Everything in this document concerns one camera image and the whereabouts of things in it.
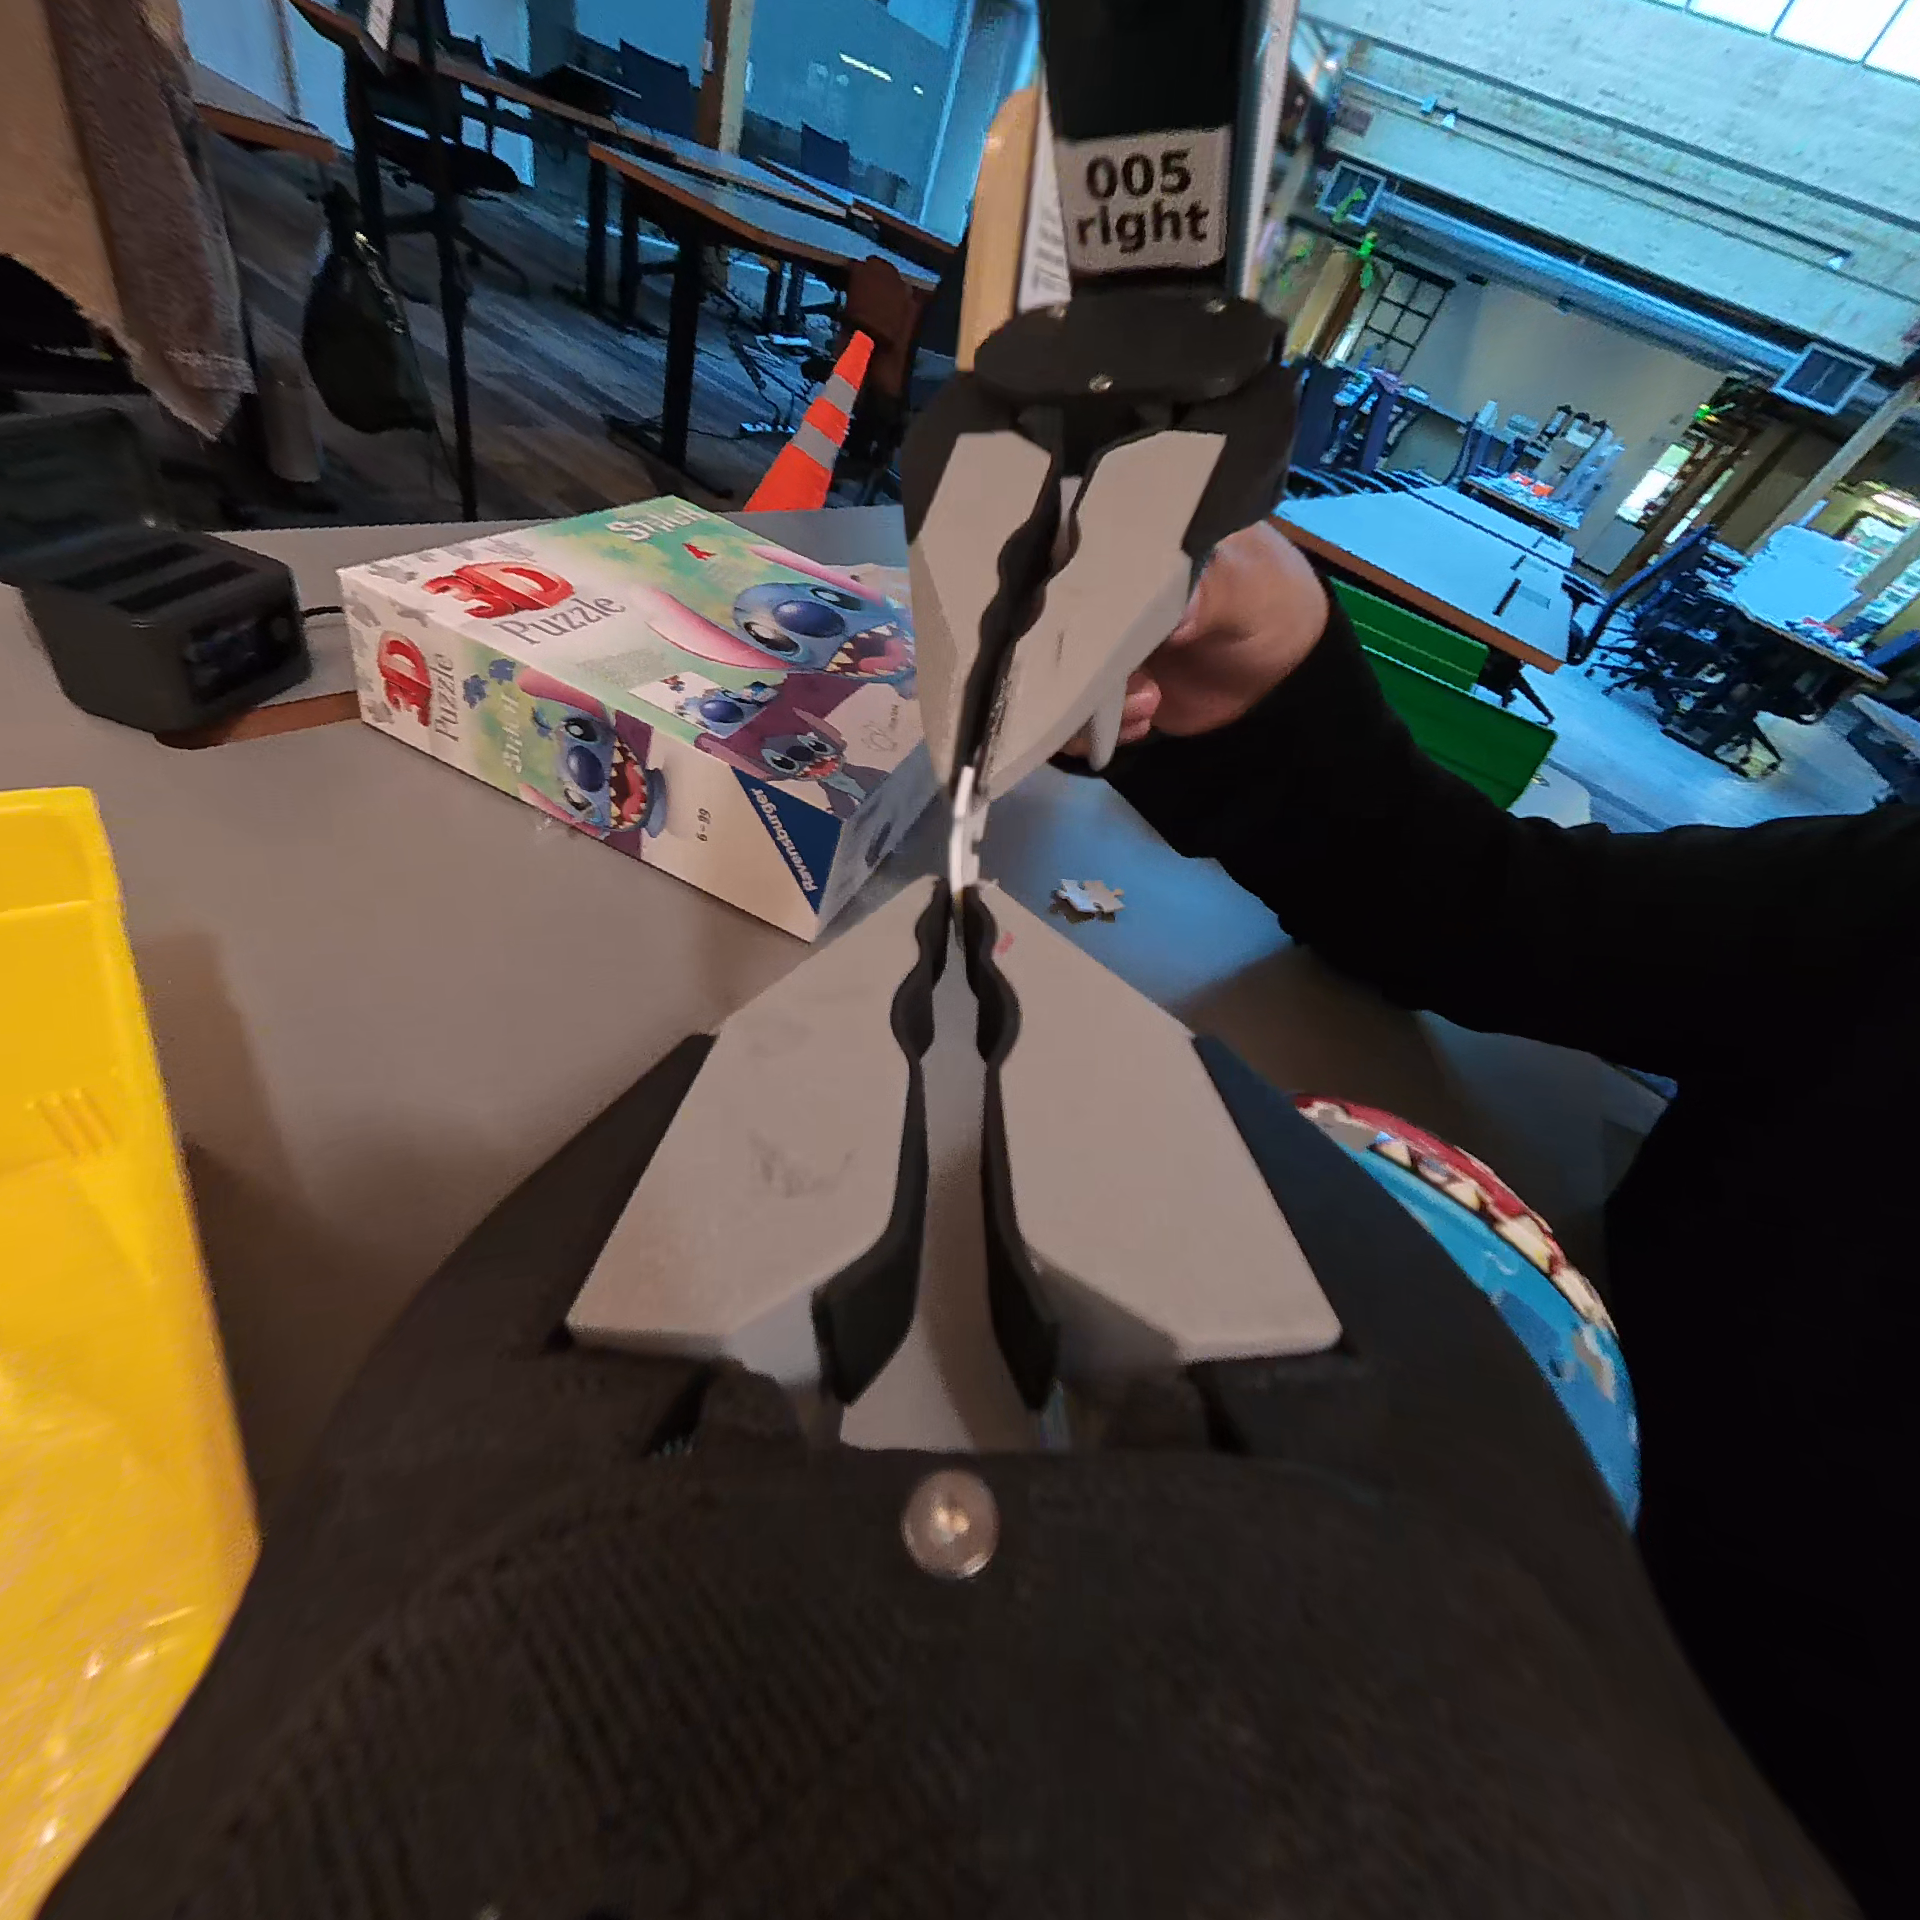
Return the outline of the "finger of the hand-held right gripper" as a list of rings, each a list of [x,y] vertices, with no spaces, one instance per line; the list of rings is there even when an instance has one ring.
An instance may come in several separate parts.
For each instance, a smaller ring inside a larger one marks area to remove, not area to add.
[[[1113,755],[1125,686],[1186,609],[1186,528],[1224,442],[1224,431],[1122,442],[1073,495],[1073,551],[1014,639],[974,796],[1006,796],[1073,739],[1091,744],[1091,765]]]
[[[1057,458],[1014,424],[906,435],[906,575],[925,739],[943,791],[986,739],[997,686],[1057,531]]]

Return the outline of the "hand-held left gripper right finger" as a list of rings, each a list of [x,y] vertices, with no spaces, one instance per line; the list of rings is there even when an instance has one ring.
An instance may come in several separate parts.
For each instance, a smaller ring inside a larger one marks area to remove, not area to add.
[[[1023,1411],[1336,1349],[1204,1042],[997,883],[961,893],[985,1061],[986,1310]]]

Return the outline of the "blue puzzle ball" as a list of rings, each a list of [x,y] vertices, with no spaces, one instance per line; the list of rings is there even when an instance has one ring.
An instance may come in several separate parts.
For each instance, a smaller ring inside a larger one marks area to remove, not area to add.
[[[1296,1095],[1291,1107],[1362,1163],[1490,1300],[1549,1377],[1623,1528],[1641,1517],[1641,1416],[1601,1286],[1550,1223],[1469,1150],[1362,1101]]]

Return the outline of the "person's right forearm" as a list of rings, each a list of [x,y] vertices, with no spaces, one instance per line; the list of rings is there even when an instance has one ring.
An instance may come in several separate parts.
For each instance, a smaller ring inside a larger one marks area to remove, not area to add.
[[[1324,962],[1477,1033],[1677,1086],[1916,1099],[1913,806],[1627,830],[1519,819],[1420,753],[1324,587],[1259,702],[1169,733],[1199,614],[1152,669],[1156,730],[1105,780]]]

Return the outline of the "person's right hand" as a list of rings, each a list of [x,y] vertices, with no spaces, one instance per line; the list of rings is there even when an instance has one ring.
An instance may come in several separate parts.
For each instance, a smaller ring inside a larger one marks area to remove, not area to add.
[[[1309,660],[1329,612],[1319,575],[1272,515],[1226,536],[1169,634],[1128,671],[1119,744],[1242,721]]]

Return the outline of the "orange traffic cone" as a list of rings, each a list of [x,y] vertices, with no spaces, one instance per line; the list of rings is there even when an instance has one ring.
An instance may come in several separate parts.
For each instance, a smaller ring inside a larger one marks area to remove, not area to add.
[[[806,399],[796,427],[744,499],[744,515],[811,515],[824,507],[871,350],[871,333],[856,329],[829,377]]]

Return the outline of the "grey work table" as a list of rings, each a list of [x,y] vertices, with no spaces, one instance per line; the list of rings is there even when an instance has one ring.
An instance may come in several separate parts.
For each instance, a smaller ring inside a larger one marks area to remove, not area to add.
[[[1897,587],[1916,587],[1920,531],[1880,558],[1784,528],[1715,590],[1724,612],[1719,710],[1706,753],[1757,733],[1760,715],[1825,715],[1851,694],[1883,694],[1916,657],[1916,631],[1888,639]]]
[[[1477,686],[1550,721],[1526,671],[1569,665],[1572,543],[1448,485],[1287,499],[1275,522],[1332,575],[1477,639]]]

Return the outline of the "green panel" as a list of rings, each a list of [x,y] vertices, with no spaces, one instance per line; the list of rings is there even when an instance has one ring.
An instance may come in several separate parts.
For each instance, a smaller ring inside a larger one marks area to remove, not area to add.
[[[1549,765],[1556,730],[1490,697],[1477,681],[1490,649],[1365,587],[1332,580],[1329,590],[1420,753],[1515,811]]]

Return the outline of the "wooden-edged desk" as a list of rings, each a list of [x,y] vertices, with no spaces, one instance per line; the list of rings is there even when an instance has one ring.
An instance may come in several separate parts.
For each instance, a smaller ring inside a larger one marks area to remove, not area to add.
[[[800,210],[752,186],[699,176],[666,160],[593,141],[584,300],[601,321],[635,322],[638,228],[661,228],[661,235],[672,244],[672,257],[665,267],[666,329],[661,412],[653,422],[611,416],[606,431],[661,474],[672,474],[677,483],[712,499],[730,499],[723,483],[712,483],[688,464],[693,372],[699,348],[708,252],[747,252],[782,267],[806,267],[833,292],[850,287],[858,262],[881,257],[901,276],[921,304],[934,295],[939,279],[934,270],[856,235],[847,224],[824,213]]]
[[[337,13],[337,2],[295,0],[291,14],[323,37],[338,59],[355,52],[354,24],[343,13]],[[413,2],[395,2],[389,78],[403,78],[403,64],[413,59],[409,24]],[[442,73],[459,79],[465,99],[461,138],[470,147],[489,147],[494,154],[503,138],[523,138],[537,154],[584,157],[585,167],[593,141],[632,154],[635,138],[653,133],[632,115],[635,96],[628,88],[579,64],[528,73],[516,59],[485,52],[481,37],[459,37],[449,26],[449,13],[442,26]]]

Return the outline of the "black office chair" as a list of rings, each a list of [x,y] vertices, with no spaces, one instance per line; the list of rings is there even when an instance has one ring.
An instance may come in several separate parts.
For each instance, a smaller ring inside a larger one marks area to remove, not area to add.
[[[1605,677],[1610,694],[1658,694],[1671,660],[1698,652],[1711,631],[1711,598],[1721,580],[1719,531],[1690,528],[1667,551],[1635,567],[1614,590],[1587,590],[1569,620],[1569,669]]]
[[[362,191],[366,235],[378,257],[394,262],[394,237],[436,235],[449,217],[465,267],[497,267],[516,292],[532,295],[532,276],[503,248],[476,237],[465,206],[523,194],[523,176],[489,147],[461,138],[465,99],[459,84],[425,79],[425,73],[372,78],[350,96],[354,171]]]

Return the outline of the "black stand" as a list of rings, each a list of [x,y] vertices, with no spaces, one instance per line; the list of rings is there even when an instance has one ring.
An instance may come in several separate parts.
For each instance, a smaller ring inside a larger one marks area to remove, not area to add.
[[[343,114],[354,133],[354,171],[366,235],[389,257],[389,224],[382,199],[382,160],[378,160],[378,108],[372,79],[389,79],[389,52],[395,37],[395,2],[338,0],[337,13],[354,24],[354,44],[343,59]],[[461,499],[461,518],[476,518],[476,471],[472,471],[472,424],[470,424],[470,363],[465,363],[465,270],[459,257],[461,210],[459,210],[459,147],[461,147],[461,108],[459,79],[442,73],[442,26],[445,2],[413,2],[413,78],[425,93],[425,191],[431,224],[436,248],[436,310],[445,333],[445,382],[449,382],[449,416],[453,416],[453,477]]]

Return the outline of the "yellow plastic bin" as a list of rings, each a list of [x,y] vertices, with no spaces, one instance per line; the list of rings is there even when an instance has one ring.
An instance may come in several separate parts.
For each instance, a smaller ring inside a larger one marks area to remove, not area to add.
[[[173,1726],[257,1551],[97,796],[0,796],[0,1912]]]

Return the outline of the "person's black-clothed torso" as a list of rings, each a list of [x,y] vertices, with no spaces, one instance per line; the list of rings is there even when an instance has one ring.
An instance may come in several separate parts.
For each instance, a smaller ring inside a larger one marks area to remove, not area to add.
[[[1916,811],[1619,843],[1623,1065],[1677,1086],[1606,1205],[1641,1545],[1721,1711],[1865,1915],[1916,1915]]]

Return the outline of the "black charging dock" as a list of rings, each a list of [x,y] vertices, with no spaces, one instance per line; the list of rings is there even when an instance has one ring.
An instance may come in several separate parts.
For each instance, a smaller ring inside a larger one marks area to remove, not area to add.
[[[295,580],[214,536],[132,528],[0,562],[62,694],[137,733],[198,733],[313,671]]]

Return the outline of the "grey ventilation duct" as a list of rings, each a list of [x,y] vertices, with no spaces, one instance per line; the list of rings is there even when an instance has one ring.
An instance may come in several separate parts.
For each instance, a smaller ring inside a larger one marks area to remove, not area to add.
[[[1799,350],[1824,348],[1862,359],[1865,372],[1916,367],[1916,304],[1897,304],[1899,329],[1890,344],[1865,344],[1862,322],[1783,321],[1766,306],[1721,300],[1606,256],[1505,231],[1401,191],[1381,191],[1372,228],[1392,252],[1418,256],[1442,276],[1502,283],[1519,295],[1549,300],[1558,310],[1614,322],[1619,333],[1665,344],[1699,363],[1784,372]]]

